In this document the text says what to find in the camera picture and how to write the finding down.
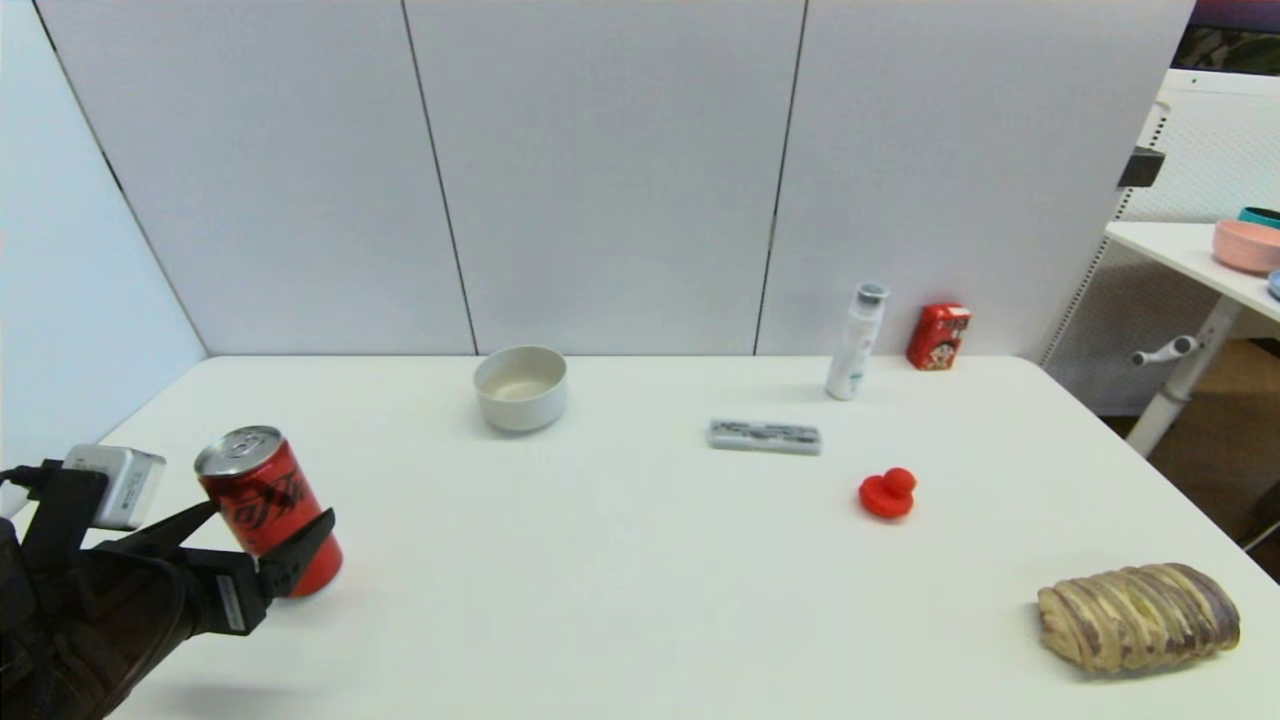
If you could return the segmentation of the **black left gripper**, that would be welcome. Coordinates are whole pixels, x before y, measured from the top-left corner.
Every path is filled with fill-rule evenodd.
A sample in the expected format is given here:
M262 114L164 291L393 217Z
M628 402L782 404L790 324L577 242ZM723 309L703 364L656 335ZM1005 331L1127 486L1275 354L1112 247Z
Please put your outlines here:
M218 514L204 501L88 551L90 616L132 646L177 646L205 634L247 635L269 600L316 594L337 578L334 509L256 561L180 547Z

